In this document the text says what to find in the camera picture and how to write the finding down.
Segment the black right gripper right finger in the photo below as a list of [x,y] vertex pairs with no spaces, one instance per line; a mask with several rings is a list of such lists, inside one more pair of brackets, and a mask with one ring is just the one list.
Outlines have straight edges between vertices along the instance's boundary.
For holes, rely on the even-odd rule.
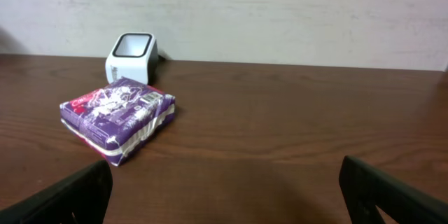
[[382,210],[400,224],[447,224],[446,203],[353,156],[342,161],[339,186],[352,223],[383,223]]

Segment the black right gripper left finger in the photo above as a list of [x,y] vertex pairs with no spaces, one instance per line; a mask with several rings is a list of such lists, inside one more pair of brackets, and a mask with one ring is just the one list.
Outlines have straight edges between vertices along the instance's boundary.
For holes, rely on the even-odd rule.
[[112,187],[108,162],[98,161],[1,210],[1,222],[102,224]]

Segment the purple snack package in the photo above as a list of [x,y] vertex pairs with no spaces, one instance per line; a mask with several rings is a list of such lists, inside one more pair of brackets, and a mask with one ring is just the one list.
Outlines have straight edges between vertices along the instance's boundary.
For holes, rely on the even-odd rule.
[[125,77],[59,105],[62,124],[113,166],[170,123],[175,108],[175,96]]

